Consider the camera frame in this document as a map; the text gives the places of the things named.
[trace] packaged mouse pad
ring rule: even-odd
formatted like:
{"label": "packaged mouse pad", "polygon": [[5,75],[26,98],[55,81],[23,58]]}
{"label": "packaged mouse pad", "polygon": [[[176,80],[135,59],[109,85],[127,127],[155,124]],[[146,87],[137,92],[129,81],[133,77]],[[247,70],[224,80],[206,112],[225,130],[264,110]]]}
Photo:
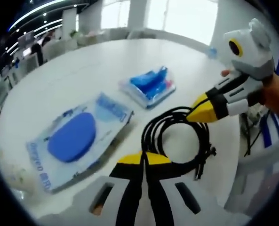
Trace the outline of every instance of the packaged mouse pad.
{"label": "packaged mouse pad", "polygon": [[153,108],[176,90],[171,72],[162,66],[156,70],[120,82],[120,89],[143,108]]}
{"label": "packaged mouse pad", "polygon": [[28,150],[46,191],[55,191],[106,158],[106,149],[133,111],[101,93],[58,116]]}

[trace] human hand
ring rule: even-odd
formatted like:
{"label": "human hand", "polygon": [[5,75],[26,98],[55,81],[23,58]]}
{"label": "human hand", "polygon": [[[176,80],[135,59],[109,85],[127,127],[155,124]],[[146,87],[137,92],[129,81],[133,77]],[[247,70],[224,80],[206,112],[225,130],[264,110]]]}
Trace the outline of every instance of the human hand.
{"label": "human hand", "polygon": [[[223,70],[221,75],[225,77],[229,73],[230,70]],[[279,76],[275,73],[271,78],[263,81],[262,98],[259,102],[279,115]]]}

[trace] yellow circular sensor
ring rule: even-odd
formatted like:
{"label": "yellow circular sensor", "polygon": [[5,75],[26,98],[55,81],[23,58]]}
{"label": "yellow circular sensor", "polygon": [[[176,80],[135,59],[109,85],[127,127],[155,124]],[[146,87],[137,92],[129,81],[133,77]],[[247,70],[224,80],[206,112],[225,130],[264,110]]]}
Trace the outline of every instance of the yellow circular sensor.
{"label": "yellow circular sensor", "polygon": [[238,57],[241,57],[243,55],[242,47],[236,39],[230,39],[228,44],[235,55],[237,55]]}

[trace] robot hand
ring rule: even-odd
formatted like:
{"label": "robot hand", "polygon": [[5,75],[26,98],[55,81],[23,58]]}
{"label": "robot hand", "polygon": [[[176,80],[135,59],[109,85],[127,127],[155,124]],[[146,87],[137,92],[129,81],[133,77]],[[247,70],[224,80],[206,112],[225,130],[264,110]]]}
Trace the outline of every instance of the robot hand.
{"label": "robot hand", "polygon": [[251,20],[249,29],[226,33],[224,41],[234,70],[195,101],[188,121],[214,122],[246,112],[259,102],[262,81],[274,73],[271,39],[257,19]]}

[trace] white round table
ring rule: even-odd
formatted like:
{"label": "white round table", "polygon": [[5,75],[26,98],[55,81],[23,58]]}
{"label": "white round table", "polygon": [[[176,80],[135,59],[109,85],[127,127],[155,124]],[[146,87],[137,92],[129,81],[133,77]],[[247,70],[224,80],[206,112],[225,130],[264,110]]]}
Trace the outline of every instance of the white round table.
{"label": "white round table", "polygon": [[[152,110],[142,109],[119,91],[119,81],[158,66],[168,67],[176,92]],[[37,181],[25,143],[34,139],[59,114],[101,91],[133,108],[135,115],[121,135],[121,143],[104,167],[94,175],[57,194],[41,195],[27,206],[36,218],[59,213],[70,206],[74,194],[100,175],[109,175],[122,156],[140,151],[146,123],[165,110],[191,106],[198,95],[213,87],[224,68],[194,49],[167,40],[118,40],[66,53],[23,78],[10,92],[0,116],[0,150]],[[210,140],[217,156],[210,157],[198,183],[223,206],[230,194],[239,158],[239,119],[227,117],[209,124]],[[199,143],[187,125],[167,130],[164,148],[173,161],[192,159]],[[193,180],[193,173],[188,177]]]}

